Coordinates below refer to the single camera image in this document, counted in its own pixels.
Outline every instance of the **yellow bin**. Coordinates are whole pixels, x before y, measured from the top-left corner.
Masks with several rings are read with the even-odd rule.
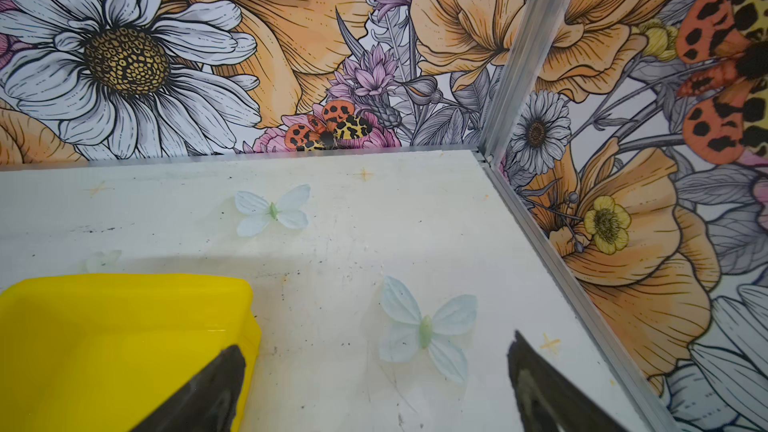
[[[206,275],[35,278],[0,295],[0,430],[129,432],[236,344],[243,418],[261,330],[247,282]]]

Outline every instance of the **small yellow flower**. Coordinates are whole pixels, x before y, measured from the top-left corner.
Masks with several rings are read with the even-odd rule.
[[[646,20],[632,27],[632,34],[643,34],[648,38],[648,45],[643,49],[644,56],[656,57],[661,62],[669,62],[677,57],[675,49],[677,29],[666,26],[661,20]]]
[[[592,235],[594,244],[603,254],[612,255],[629,243],[627,228],[632,218],[624,207],[610,196],[594,200],[592,208],[584,216],[584,228]]]

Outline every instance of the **white surface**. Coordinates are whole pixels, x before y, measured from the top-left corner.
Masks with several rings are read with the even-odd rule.
[[[274,201],[302,183],[307,229],[274,222],[237,237],[235,192]],[[83,272],[115,249],[114,272],[247,280],[264,336],[243,432],[522,430],[506,364],[515,329],[536,348],[544,334],[559,339],[542,355],[622,425],[646,430],[469,151],[0,172],[0,197],[0,290]],[[478,296],[476,325],[457,341],[466,385],[425,350],[409,364],[378,359],[386,274],[424,314]]]

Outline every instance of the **daisy center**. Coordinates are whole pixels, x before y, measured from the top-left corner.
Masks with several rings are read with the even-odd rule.
[[[547,128],[541,120],[537,120],[531,124],[528,128],[528,144],[531,147],[539,148],[544,144],[544,139],[547,138]]]
[[[609,208],[598,210],[594,215],[594,228],[598,231],[598,234],[603,240],[609,244],[616,242],[616,239],[619,236],[619,230],[621,230],[618,215]]]
[[[124,95],[157,92],[170,72],[168,56],[151,36],[135,29],[110,29],[85,46],[85,65],[96,80]]]

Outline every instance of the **light blue butterfly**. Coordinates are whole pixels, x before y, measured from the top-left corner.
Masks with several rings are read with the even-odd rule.
[[[248,217],[240,221],[237,226],[237,235],[253,237],[263,231],[264,227],[273,220],[280,221],[288,228],[305,228],[310,221],[299,207],[304,205],[308,198],[310,198],[310,187],[306,184],[289,190],[280,197],[277,204],[267,202],[264,197],[250,192],[238,192],[235,194],[235,206]]]
[[[408,287],[393,277],[384,277],[382,307],[395,321],[379,342],[379,358],[385,362],[408,362],[419,349],[427,349],[429,357],[447,378],[464,383],[467,358],[448,338],[472,329],[478,314],[474,295],[452,298],[435,312],[422,317],[416,299]]]

